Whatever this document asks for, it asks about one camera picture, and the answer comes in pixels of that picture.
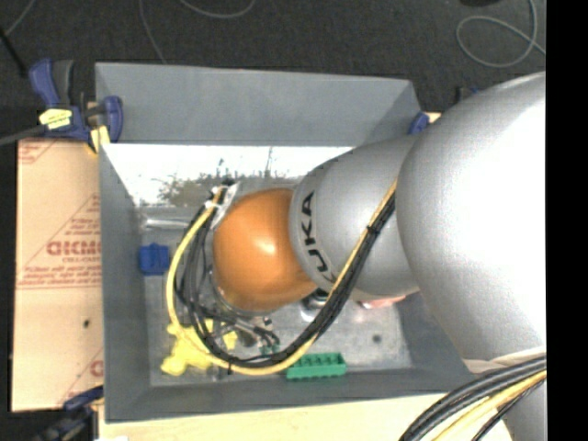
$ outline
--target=kuka logo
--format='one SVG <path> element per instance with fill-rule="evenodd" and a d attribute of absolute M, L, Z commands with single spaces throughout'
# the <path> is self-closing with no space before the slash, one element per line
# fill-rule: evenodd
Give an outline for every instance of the kuka logo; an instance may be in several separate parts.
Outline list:
<path fill-rule="evenodd" d="M 70 254 L 100 254 L 100 242 L 85 240 L 54 241 L 47 243 L 47 254 L 51 256 L 67 256 Z"/>
<path fill-rule="evenodd" d="M 312 197 L 314 191 L 311 191 L 309 195 L 302 201 L 302 214 L 309 218 L 309 221 L 305 224 L 304 221 L 301 224 L 302 234 L 304 235 L 304 245 L 307 247 L 306 253 L 311 259 L 314 259 L 316 270 L 321 273 L 327 281 L 334 283 L 336 280 L 335 275 L 329 270 L 329 265 L 322 256 L 321 250 L 319 250 L 316 238 L 312 236 Z"/>

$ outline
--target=orange object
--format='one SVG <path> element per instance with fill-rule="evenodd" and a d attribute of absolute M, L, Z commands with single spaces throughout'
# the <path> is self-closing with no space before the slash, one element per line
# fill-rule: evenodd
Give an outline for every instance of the orange object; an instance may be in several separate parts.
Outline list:
<path fill-rule="evenodd" d="M 316 289 L 290 244 L 292 195 L 290 189 L 276 188 L 244 196 L 214 232 L 214 282 L 234 308 L 274 311 Z"/>

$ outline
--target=gray bin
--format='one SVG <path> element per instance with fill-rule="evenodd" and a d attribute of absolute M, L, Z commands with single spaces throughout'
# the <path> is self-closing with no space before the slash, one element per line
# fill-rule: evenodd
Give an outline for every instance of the gray bin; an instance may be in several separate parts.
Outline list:
<path fill-rule="evenodd" d="M 406 133 L 419 112 L 412 85 L 401 80 L 140 64 L 98 64 L 96 95 L 123 99 L 125 128 L 111 149 L 119 153 L 131 142 L 353 147 Z M 337 342 L 353 360 L 354 347 L 366 345 L 381 348 L 383 362 L 350 365 L 340 378 L 161 376 L 163 284 L 141 274 L 137 253 L 153 240 L 173 245 L 182 232 L 146 232 L 124 163 L 113 164 L 108 151 L 100 157 L 107 421 L 391 398 L 471 379 L 419 294 L 379 311 L 385 318 L 372 328 L 386 345 L 362 327 L 350 334 L 342 314 L 313 351 Z"/>

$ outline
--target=blue object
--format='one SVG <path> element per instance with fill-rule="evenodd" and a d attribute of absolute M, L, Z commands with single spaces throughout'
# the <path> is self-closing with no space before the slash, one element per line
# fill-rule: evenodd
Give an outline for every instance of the blue object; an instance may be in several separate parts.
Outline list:
<path fill-rule="evenodd" d="M 102 399 L 104 397 L 104 386 L 97 386 L 93 389 L 77 394 L 63 404 L 66 412 L 72 412 L 84 408 L 87 404 Z"/>
<path fill-rule="evenodd" d="M 64 108 L 72 112 L 67 125 L 52 130 L 47 128 L 43 135 L 52 138 L 69 137 L 92 145 L 92 127 L 87 125 L 86 119 L 94 114 L 105 114 L 108 135 L 111 141 L 116 142 L 122 132 L 122 101 L 118 96 L 107 96 L 97 108 L 83 115 L 79 107 L 70 103 L 68 95 L 73 65 L 73 61 L 41 59 L 28 70 L 28 79 L 35 93 L 43 100 L 45 108 Z"/>
<path fill-rule="evenodd" d="M 139 268 L 145 276 L 161 276 L 169 268 L 169 247 L 152 243 L 139 250 Z"/>
<path fill-rule="evenodd" d="M 430 119 L 427 114 L 423 113 L 423 111 L 419 112 L 414 117 L 413 122 L 411 122 L 411 126 L 408 129 L 408 134 L 413 135 L 422 132 L 429 125 L 429 121 Z"/>

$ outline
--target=green connector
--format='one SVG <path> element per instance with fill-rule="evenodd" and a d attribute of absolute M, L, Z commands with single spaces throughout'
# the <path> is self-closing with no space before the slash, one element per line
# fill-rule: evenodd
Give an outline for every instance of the green connector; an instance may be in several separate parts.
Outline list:
<path fill-rule="evenodd" d="M 286 379 L 314 379 L 343 376 L 347 364 L 341 353 L 304 355 L 286 370 Z"/>

